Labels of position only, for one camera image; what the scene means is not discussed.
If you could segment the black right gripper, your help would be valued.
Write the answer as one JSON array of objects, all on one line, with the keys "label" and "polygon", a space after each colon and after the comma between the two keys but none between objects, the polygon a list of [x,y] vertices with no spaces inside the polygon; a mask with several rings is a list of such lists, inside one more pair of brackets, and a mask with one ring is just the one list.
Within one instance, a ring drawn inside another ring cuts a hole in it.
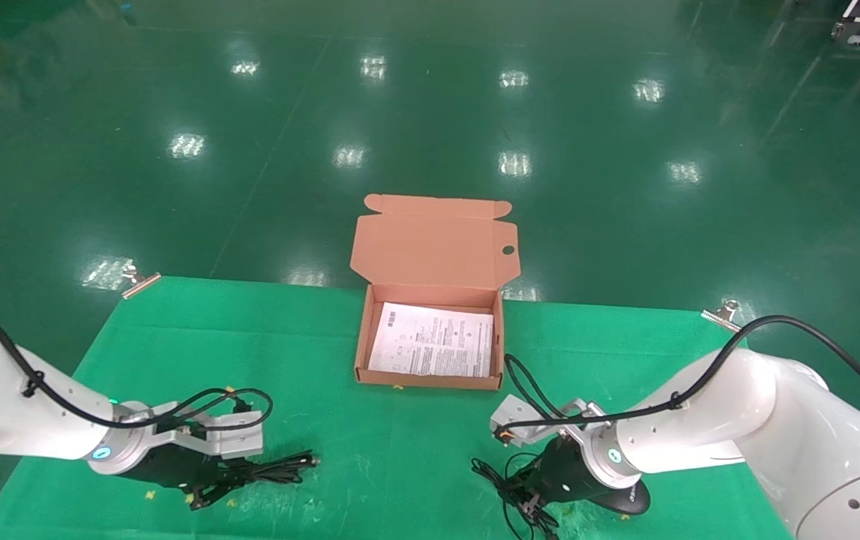
[{"label": "black right gripper", "polygon": [[532,462],[508,476],[508,492],[518,498],[525,521],[550,521],[550,503],[591,500],[610,492],[584,464],[583,448],[571,439],[554,438]]}]

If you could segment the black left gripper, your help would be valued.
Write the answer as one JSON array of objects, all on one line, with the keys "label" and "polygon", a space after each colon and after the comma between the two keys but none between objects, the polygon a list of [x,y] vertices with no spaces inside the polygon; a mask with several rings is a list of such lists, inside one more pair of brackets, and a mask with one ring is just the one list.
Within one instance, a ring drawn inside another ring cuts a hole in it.
[{"label": "black left gripper", "polygon": [[182,445],[159,445],[125,472],[125,478],[182,490],[190,511],[197,512],[214,505],[234,488],[248,485],[252,479],[252,463],[220,462],[217,457]]}]

